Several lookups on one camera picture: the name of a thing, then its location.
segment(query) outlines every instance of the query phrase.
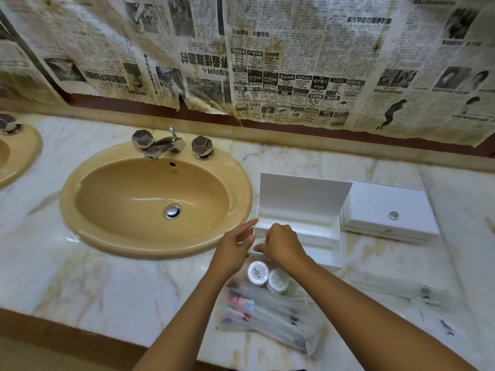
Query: white jar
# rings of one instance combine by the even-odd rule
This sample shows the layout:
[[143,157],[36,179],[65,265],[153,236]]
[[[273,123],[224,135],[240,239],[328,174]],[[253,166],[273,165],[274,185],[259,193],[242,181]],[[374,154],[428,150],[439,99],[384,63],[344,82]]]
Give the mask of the white jar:
[[256,286],[263,286],[268,280],[269,274],[270,270],[268,266],[259,260],[252,262],[249,268],[247,268],[247,277]]
[[266,286],[270,292],[281,294],[287,290],[289,282],[288,274],[281,268],[275,268],[268,275]]

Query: beige sink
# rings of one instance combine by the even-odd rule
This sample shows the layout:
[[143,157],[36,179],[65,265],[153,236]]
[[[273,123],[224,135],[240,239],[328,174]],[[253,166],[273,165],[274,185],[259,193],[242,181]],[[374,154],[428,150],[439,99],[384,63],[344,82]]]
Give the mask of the beige sink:
[[199,160],[190,145],[156,162],[132,143],[110,147],[76,168],[60,196],[65,222],[84,242],[144,259],[213,248],[246,221],[251,206],[251,184],[239,163],[220,149]]
[[22,124],[21,131],[12,135],[0,131],[0,189],[24,174],[42,148],[41,135],[31,125]]

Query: marble countertop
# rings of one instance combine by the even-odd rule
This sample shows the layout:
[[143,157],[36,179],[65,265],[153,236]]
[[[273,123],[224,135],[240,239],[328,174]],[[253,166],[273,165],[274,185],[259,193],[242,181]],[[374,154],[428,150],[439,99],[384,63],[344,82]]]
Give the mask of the marble countertop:
[[[40,130],[44,150],[28,173],[0,191],[0,307],[151,345],[207,270],[213,250],[145,261],[80,242],[60,214],[60,190],[80,163],[129,141],[136,128],[40,115],[18,115],[18,120]],[[195,137],[179,134],[186,142]],[[495,174],[211,139],[244,167],[255,206],[260,172],[425,189],[443,237],[415,246],[343,232],[344,268],[337,275],[346,279],[353,268],[447,289],[470,309],[481,351],[495,364]],[[330,324],[324,351],[315,359],[258,333],[218,330],[216,321],[214,313],[200,361],[240,371],[361,369]]]

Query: sink drain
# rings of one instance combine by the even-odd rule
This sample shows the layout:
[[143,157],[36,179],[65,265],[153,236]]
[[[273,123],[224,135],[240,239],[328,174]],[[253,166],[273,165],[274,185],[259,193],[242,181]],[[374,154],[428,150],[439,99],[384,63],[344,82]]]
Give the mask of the sink drain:
[[173,204],[165,210],[165,217],[170,219],[178,218],[181,215],[181,212],[182,208]]

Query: white storage box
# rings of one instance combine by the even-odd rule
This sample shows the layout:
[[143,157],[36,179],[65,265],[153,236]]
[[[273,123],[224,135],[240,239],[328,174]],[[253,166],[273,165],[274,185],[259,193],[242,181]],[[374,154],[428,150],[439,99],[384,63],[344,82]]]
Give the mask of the white storage box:
[[440,234],[423,190],[349,180],[342,229],[422,244]]
[[[315,262],[331,271],[342,268],[339,212],[351,186],[352,182],[261,173],[254,235],[264,241],[273,224],[288,224]],[[252,248],[251,254],[266,260]]]

